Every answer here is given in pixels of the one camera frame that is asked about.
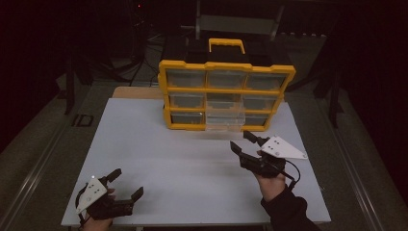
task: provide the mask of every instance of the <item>white tabletop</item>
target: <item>white tabletop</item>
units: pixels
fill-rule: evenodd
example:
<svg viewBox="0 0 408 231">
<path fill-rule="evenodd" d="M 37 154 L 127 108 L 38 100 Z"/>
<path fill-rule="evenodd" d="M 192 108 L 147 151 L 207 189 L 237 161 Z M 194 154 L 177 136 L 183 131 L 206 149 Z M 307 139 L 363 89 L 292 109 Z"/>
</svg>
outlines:
<svg viewBox="0 0 408 231">
<path fill-rule="evenodd" d="M 76 226 L 74 201 L 91 176 L 102 177 L 116 168 L 122 174 L 110 184 L 116 199 L 129 199 L 139 187 L 143 197 L 133 215 L 116 218 L 115 225 L 184 226 L 265 224 L 269 217 L 253 174 L 240 167 L 230 150 L 234 141 L 245 153 L 259 147 L 242 133 L 177 131 L 166 128 L 163 100 L 110 99 L 89 154 L 66 208 L 62 225 Z M 287 103 L 281 103 L 268 131 L 306 153 Z M 312 221 L 330 221 L 309 160 L 292 160 L 301 171 L 294 188 L 308 203 Z M 286 171 L 297 178 L 296 170 Z"/>
</svg>

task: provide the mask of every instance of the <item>plastic drawer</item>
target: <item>plastic drawer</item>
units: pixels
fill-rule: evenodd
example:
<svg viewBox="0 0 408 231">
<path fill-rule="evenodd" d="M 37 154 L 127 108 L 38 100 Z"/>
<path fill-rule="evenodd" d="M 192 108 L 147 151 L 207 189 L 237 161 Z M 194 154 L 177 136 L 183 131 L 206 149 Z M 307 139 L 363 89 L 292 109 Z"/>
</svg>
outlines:
<svg viewBox="0 0 408 231">
<path fill-rule="evenodd" d="M 280 90 L 287 73 L 249 73 L 246 89 L 251 90 Z"/>
<path fill-rule="evenodd" d="M 264 126 L 269 114 L 246 114 L 245 115 L 245 125 L 251 126 Z"/>
<path fill-rule="evenodd" d="M 168 69 L 167 85 L 181 88 L 203 88 L 205 83 L 204 70 Z"/>
<path fill-rule="evenodd" d="M 242 89 L 246 72 L 238 70 L 208 71 L 208 87 L 214 89 Z"/>
<path fill-rule="evenodd" d="M 276 101 L 276 96 L 245 94 L 242 97 L 243 106 L 247 110 L 271 110 Z"/>
<path fill-rule="evenodd" d="M 241 131 L 245 124 L 245 114 L 206 114 L 206 130 L 208 131 Z"/>
<path fill-rule="evenodd" d="M 174 108 L 203 108 L 204 93 L 170 92 L 170 106 Z"/>
<path fill-rule="evenodd" d="M 171 122 L 181 124 L 201 124 L 203 123 L 202 113 L 180 113 L 171 112 Z"/>
<path fill-rule="evenodd" d="M 242 95 L 234 93 L 207 93 L 206 109 L 238 109 L 242 106 Z"/>
</svg>

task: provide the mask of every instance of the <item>hand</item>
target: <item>hand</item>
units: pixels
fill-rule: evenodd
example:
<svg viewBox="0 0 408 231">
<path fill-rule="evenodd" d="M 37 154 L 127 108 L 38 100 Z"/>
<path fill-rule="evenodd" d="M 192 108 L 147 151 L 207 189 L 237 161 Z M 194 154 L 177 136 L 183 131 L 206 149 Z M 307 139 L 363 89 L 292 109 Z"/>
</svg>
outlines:
<svg viewBox="0 0 408 231">
<path fill-rule="evenodd" d="M 115 196 L 111 195 L 114 191 L 115 189 L 108 189 L 109 197 L 112 199 L 115 199 Z M 112 218 L 95 220 L 91 218 L 89 214 L 87 214 L 85 220 L 87 222 L 84 224 L 84 231 L 108 231 L 114 222 Z"/>
<path fill-rule="evenodd" d="M 254 173 L 254 175 L 258 180 L 262 197 L 266 202 L 270 202 L 273 198 L 285 190 L 285 176 L 282 174 L 279 174 L 273 178 L 265 178 L 256 173 Z"/>
</svg>

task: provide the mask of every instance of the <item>floor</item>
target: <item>floor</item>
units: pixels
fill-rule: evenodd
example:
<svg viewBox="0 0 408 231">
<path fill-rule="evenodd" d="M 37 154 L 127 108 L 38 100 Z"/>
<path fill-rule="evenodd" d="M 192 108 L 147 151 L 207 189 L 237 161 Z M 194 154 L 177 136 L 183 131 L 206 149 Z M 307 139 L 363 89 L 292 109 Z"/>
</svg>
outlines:
<svg viewBox="0 0 408 231">
<path fill-rule="evenodd" d="M 160 60 L 160 36 L 151 38 L 144 65 L 132 86 L 155 87 Z M 324 38 L 279 35 L 288 50 L 296 76 L 304 78 Z M 132 78 L 135 69 L 123 73 Z M 76 85 L 76 104 L 64 115 L 65 102 L 55 98 L 31 121 L 0 155 L 0 229 L 67 230 L 61 226 L 68 200 L 96 132 L 107 100 L 117 86 L 94 73 L 92 86 Z M 327 119 L 327 100 L 316 99 L 312 82 L 285 94 L 293 111 L 317 176 L 331 222 L 322 230 L 408 230 L 408 210 L 382 164 L 359 117 L 341 91 L 339 128 Z M 92 115 L 90 127 L 71 126 L 76 114 Z M 262 230 L 249 227 L 145 227 L 145 230 Z M 135 230 L 115 227 L 111 230 Z"/>
</svg>

